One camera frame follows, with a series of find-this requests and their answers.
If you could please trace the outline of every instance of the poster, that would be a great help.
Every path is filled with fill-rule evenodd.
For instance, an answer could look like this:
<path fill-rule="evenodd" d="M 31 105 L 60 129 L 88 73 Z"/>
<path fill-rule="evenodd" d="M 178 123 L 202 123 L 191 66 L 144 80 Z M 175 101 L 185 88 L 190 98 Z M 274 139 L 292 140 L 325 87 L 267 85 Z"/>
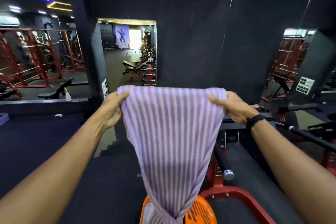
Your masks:
<path fill-rule="evenodd" d="M 129 47 L 129 27 L 126 24 L 115 24 L 113 26 L 116 44 L 119 49 L 128 49 Z"/>

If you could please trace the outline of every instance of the white light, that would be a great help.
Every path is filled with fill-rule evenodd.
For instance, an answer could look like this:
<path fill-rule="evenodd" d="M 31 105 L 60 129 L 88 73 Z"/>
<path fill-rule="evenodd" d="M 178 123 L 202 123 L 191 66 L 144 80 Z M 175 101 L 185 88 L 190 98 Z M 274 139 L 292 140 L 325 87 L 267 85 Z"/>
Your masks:
<path fill-rule="evenodd" d="M 21 8 L 16 5 L 9 5 L 8 7 L 15 10 L 21 10 Z"/>
<path fill-rule="evenodd" d="M 14 12 L 14 13 L 20 13 L 21 12 L 21 10 L 19 10 L 19 9 L 10 9 L 12 12 Z"/>

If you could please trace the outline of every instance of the hand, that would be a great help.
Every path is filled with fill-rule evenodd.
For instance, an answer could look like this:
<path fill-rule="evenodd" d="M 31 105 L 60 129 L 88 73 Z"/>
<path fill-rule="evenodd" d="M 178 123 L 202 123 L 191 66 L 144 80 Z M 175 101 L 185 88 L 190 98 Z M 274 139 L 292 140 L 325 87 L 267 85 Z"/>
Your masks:
<path fill-rule="evenodd" d="M 118 95 L 117 91 L 108 94 L 96 111 L 95 115 L 103 122 L 105 129 L 113 127 L 121 118 L 122 112 L 120 106 L 128 94 L 128 90 L 120 95 Z"/>
<path fill-rule="evenodd" d="M 227 91 L 227 99 L 219 99 L 209 95 L 208 99 L 211 103 L 222 106 L 226 109 L 228 115 L 234 122 L 246 124 L 247 118 L 252 118 L 259 112 L 246 104 L 235 92 Z"/>

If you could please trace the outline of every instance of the purple striped towel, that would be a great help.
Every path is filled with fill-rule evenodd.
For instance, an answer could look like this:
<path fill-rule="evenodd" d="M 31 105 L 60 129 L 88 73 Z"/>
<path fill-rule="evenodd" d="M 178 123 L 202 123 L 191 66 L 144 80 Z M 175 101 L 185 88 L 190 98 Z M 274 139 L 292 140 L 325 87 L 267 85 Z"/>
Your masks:
<path fill-rule="evenodd" d="M 151 224 L 181 224 L 204 180 L 224 110 L 224 89 L 122 86 L 124 124 L 154 205 Z"/>

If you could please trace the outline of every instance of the wall sign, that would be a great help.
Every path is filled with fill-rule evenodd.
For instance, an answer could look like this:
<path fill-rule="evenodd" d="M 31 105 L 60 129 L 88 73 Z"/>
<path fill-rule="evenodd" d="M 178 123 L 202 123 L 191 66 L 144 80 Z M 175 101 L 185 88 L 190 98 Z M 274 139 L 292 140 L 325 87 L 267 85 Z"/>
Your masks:
<path fill-rule="evenodd" d="M 101 88 L 103 89 L 104 98 L 106 98 L 107 94 L 109 93 L 109 89 L 107 88 L 107 80 L 106 79 L 101 84 Z"/>
<path fill-rule="evenodd" d="M 308 95 L 313 84 L 314 80 L 306 77 L 301 77 L 299 84 L 296 86 L 296 91 L 300 91 L 301 93 Z"/>

